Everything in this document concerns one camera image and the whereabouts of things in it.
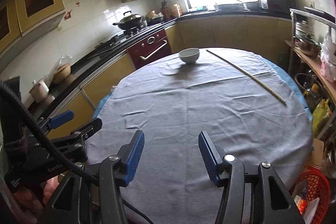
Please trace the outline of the red plastic mesh basket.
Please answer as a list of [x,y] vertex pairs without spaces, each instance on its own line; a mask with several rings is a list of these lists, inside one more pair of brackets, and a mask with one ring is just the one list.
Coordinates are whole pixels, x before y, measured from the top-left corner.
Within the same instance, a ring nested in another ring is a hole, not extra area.
[[300,174],[290,193],[304,223],[322,223],[329,207],[330,186],[321,172],[307,170]]

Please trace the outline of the pink white plastic bag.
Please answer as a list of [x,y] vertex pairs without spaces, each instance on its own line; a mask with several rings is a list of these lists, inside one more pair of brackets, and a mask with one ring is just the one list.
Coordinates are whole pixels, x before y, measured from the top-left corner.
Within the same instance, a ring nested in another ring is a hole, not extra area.
[[335,43],[332,41],[331,34],[327,33],[320,52],[321,75],[330,83],[335,82]]

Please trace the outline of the black wok with lid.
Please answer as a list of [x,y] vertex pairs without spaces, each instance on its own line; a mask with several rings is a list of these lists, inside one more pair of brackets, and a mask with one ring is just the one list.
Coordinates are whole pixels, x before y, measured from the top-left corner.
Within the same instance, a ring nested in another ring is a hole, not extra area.
[[141,14],[133,14],[131,11],[124,12],[123,16],[119,22],[113,23],[113,25],[125,31],[131,30],[132,28],[139,28],[144,20]]

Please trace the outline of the steel pot on shelf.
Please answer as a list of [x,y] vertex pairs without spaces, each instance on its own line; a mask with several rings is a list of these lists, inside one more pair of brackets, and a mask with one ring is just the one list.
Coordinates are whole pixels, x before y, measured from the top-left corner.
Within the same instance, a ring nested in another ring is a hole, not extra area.
[[299,48],[304,55],[315,58],[320,53],[320,44],[315,42],[310,35],[294,36],[293,39],[295,46]]

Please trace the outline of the long wooden stick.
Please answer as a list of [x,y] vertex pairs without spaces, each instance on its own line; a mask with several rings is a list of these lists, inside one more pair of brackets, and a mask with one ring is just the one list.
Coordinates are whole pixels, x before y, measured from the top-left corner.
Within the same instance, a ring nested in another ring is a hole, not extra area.
[[279,94],[277,94],[275,91],[273,91],[269,86],[267,86],[266,84],[264,84],[262,81],[260,81],[259,79],[257,79],[254,75],[248,73],[246,70],[244,70],[241,67],[235,65],[234,63],[228,61],[227,59],[225,59],[224,57],[220,56],[219,54],[216,54],[216,53],[214,53],[211,50],[206,50],[206,51],[208,53],[214,55],[215,57],[219,58],[221,61],[224,61],[225,63],[227,63],[227,64],[231,65],[232,67],[234,67],[235,69],[239,70],[241,73],[243,73],[244,75],[246,75],[249,78],[251,78],[254,82],[258,83],[261,87],[263,87],[270,94],[272,94],[274,97],[276,97],[281,103],[286,104],[286,100],[284,100],[284,98],[282,98]]

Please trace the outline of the white ceramic bowl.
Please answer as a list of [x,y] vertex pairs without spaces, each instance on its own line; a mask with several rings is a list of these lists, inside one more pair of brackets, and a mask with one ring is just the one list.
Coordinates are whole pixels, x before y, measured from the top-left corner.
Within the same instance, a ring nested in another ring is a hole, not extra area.
[[178,53],[179,58],[186,64],[195,63],[200,55],[198,48],[187,48]]

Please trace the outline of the brown clay pot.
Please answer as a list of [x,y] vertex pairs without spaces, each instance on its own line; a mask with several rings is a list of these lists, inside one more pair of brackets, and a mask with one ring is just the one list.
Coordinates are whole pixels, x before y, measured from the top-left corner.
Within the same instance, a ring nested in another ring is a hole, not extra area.
[[71,73],[70,64],[64,64],[60,66],[52,78],[52,83],[59,84],[63,82]]

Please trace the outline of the grey tablecloth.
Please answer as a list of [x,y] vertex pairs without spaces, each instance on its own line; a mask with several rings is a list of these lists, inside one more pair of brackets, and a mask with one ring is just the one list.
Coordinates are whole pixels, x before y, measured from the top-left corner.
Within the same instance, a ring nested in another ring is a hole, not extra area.
[[87,141],[88,162],[96,164],[143,131],[139,166],[122,196],[154,223],[215,221],[222,190],[207,174],[198,147],[201,131],[244,163],[270,162],[286,186],[293,185],[313,146],[302,99],[279,67],[252,52],[211,51],[254,75],[286,104],[202,49],[193,64],[170,55],[122,79],[98,115],[101,130]]

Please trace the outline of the brown cardboard box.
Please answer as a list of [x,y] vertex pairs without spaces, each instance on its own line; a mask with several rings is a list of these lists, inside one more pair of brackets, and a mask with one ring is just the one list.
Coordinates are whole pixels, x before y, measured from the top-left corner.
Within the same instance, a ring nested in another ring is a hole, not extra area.
[[320,172],[322,167],[324,143],[316,138],[313,139],[313,147],[309,154],[306,165],[302,173],[307,171]]

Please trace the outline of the dark red built-in oven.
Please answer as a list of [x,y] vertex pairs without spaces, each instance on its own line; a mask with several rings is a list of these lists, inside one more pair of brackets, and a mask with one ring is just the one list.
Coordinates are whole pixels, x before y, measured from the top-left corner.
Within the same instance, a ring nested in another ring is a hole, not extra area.
[[146,36],[127,49],[135,69],[172,54],[166,31],[160,30]]

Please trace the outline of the black microwave oven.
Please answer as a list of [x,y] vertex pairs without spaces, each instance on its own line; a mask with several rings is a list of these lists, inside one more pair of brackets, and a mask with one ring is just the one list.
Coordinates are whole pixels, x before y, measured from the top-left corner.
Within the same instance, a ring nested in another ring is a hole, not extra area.
[[295,9],[295,0],[260,0],[263,9],[290,12],[290,9]]

